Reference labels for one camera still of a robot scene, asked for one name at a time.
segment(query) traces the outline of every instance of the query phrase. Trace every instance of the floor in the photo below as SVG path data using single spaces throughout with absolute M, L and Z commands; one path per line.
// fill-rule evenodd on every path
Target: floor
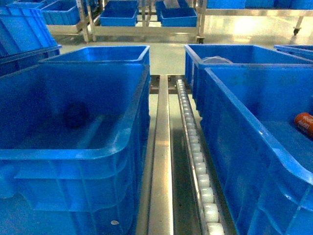
M 278 44 L 309 45 L 313 44 L 313 18 L 304 18 L 302 29 L 297 36 L 293 35 L 293 27 L 296 25 L 296 17 L 206 17 L 205 22 L 205 44 L 251 44 L 273 48 Z M 55 39 L 63 45 L 61 53 L 77 50 L 86 46 L 121 46 L 121 45 L 150 45 L 151 74 L 184 74 L 185 51 L 183 45 L 193 43 L 193 38 L 185 35 L 173 37 L 98 37 L 97 42 L 85 44 L 82 36 L 56 36 Z M 155 132 L 157 113 L 157 95 L 150 95 L 150 133 Z M 171 131 L 178 136 L 179 142 L 182 138 L 181 119 L 177 95 L 170 95 L 170 122 Z M 154 136 L 149 136 L 148 152 L 153 151 Z M 199 234 L 197 220 L 195 218 L 194 205 L 191 203 L 190 182 L 186 181 L 186 159 L 182 158 L 181 145 L 174 143 L 174 159 L 177 164 L 174 167 L 174 177 L 177 185 L 174 189 L 177 200 L 174 206 L 179 206 L 180 213 L 176 214 L 176 234 Z M 147 157 L 144 175 L 145 185 L 142 189 L 142 205 L 148 206 L 147 197 L 150 193 L 150 179 L 152 158 Z M 137 226 L 137 234 L 144 235 L 147 231 L 147 215 L 142 215 Z

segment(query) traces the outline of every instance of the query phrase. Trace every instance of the caster wheel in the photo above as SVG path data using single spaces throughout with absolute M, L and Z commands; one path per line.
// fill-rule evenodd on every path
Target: caster wheel
M 197 38 L 197 43 L 198 44 L 203 44 L 204 38 Z
M 293 31 L 293 34 L 294 34 L 294 36 L 296 36 L 297 34 L 298 34 L 298 32 L 300 31 L 300 29 L 299 28 L 295 28 L 294 29 L 294 31 Z

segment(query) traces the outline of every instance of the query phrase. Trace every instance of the orange object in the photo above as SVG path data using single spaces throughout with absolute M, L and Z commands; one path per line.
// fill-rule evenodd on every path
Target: orange object
M 301 113 L 294 119 L 294 124 L 305 134 L 313 138 L 313 116 Z

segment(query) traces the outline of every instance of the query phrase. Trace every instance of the metal leg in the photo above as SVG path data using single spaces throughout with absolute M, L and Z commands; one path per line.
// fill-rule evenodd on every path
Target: metal leg
M 82 1 L 81 0 L 76 0 L 76 4 L 77 4 L 77 7 L 78 7 L 78 11 L 79 11 L 80 21 L 81 21 L 82 26 L 83 26 L 84 40 L 85 40 L 86 43 L 88 43 L 89 42 L 89 32 L 88 32 L 88 29 L 87 29 L 86 17 L 85 17 Z
M 294 31 L 293 31 L 294 36 L 296 36 L 298 34 L 298 32 L 300 31 L 300 29 L 301 29 L 300 26 L 301 26 L 301 23 L 303 21 L 303 18 L 304 18 L 304 16 L 300 16 L 298 19 L 297 25 L 295 27 L 293 27 L 294 28 Z

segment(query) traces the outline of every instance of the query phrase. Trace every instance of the blue plastic bin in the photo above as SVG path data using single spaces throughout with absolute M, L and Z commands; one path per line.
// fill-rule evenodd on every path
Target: blue plastic bin
M 275 50 L 252 45 L 186 45 L 185 76 L 190 84 L 199 114 L 202 115 L 205 68 L 212 67 L 260 67 L 306 64 L 313 67 L 313 61 Z M 206 64 L 205 57 L 220 56 L 233 64 Z
M 189 7 L 185 0 L 178 0 L 180 7 Z M 156 1 L 156 16 L 157 21 L 161 21 L 161 10 L 166 9 L 164 1 Z
M 278 51 L 313 60 L 313 46 L 308 45 L 275 45 Z
M 80 21 L 76 2 L 59 0 L 42 9 L 46 24 L 75 25 Z
M 39 60 L 59 55 L 61 47 L 47 47 L 0 58 L 0 77 L 36 65 Z
M 243 9 L 246 0 L 207 0 L 207 8 L 213 9 Z
M 0 7 L 0 58 L 58 44 L 38 9 Z
M 15 2 L 12 4 L 8 4 L 8 7 L 18 7 L 18 8 L 34 8 L 34 9 L 41 9 L 44 7 L 42 3 L 28 3 L 28 2 Z
M 134 230 L 148 71 L 140 64 L 43 64 L 0 79 L 2 234 Z M 68 129 L 63 115 L 75 102 L 85 103 L 89 116 L 85 126 Z
M 246 7 L 273 8 L 275 0 L 246 0 Z
M 138 10 L 133 9 L 105 9 L 100 15 L 101 26 L 135 26 Z
M 197 13 L 194 8 L 169 8 L 161 10 L 163 27 L 196 27 Z
M 150 46 L 85 47 L 40 62 L 52 64 L 127 63 L 149 65 L 149 48 Z
M 313 0 L 293 0 L 291 3 L 291 9 L 313 9 Z
M 207 68 L 201 126 L 239 235 L 313 234 L 313 69 Z

